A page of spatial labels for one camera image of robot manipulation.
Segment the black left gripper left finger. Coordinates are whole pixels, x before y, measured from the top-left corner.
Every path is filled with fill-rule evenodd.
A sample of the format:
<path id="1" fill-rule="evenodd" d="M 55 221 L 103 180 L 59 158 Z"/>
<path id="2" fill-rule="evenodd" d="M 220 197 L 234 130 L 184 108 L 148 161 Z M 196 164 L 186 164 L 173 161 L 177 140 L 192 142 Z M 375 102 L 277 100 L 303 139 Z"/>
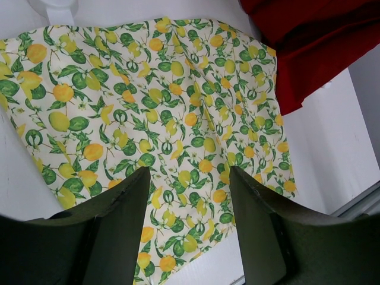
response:
<path id="1" fill-rule="evenodd" d="M 149 188 L 141 167 L 50 218 L 1 217 L 1 283 L 132 284 Z"/>

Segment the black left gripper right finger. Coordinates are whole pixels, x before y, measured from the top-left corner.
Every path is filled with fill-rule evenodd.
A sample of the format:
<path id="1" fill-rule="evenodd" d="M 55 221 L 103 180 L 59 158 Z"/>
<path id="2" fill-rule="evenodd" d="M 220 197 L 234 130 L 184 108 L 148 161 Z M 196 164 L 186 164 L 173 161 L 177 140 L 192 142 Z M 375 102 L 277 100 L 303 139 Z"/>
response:
<path id="1" fill-rule="evenodd" d="M 379 215 L 306 208 L 237 166 L 230 191 L 246 284 L 378 284 Z"/>

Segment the lemon print skirt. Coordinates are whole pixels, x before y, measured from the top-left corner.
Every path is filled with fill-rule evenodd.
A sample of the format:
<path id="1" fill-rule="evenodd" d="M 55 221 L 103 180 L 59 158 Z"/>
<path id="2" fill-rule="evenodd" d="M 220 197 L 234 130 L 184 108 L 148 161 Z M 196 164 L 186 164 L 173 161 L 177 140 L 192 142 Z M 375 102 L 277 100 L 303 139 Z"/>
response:
<path id="1" fill-rule="evenodd" d="M 1 105 L 66 209 L 149 168 L 134 284 L 162 284 L 234 231 L 232 166 L 296 195 L 276 70 L 217 20 L 47 26 L 1 40 Z"/>

